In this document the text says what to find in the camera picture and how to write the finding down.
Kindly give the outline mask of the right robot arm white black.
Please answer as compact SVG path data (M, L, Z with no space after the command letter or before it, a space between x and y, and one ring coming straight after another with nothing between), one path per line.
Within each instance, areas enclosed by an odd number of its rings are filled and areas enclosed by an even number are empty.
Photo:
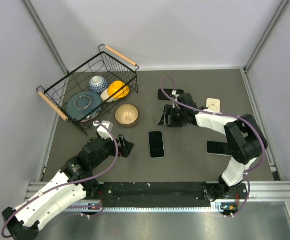
M162 94L173 101L173 104L164 106L160 126L179 128L191 124L226 137L226 150L231 159L219 177L218 192L224 198L231 197L242 183L243 176L250 172L250 166L268 147L267 140L254 117L250 114L242 116L222 114L205 106L198 108L189 93L179 95L173 91L171 95L165 92Z

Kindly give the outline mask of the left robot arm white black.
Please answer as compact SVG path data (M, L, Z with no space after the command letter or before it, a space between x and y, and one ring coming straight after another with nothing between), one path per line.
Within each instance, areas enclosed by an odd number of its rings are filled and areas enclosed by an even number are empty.
M93 170L108 157L129 156L134 144L122 135L115 138L91 138L81 151L70 158L55 176L31 198L2 212L3 238L33 240L57 215L75 202L93 198L98 182Z

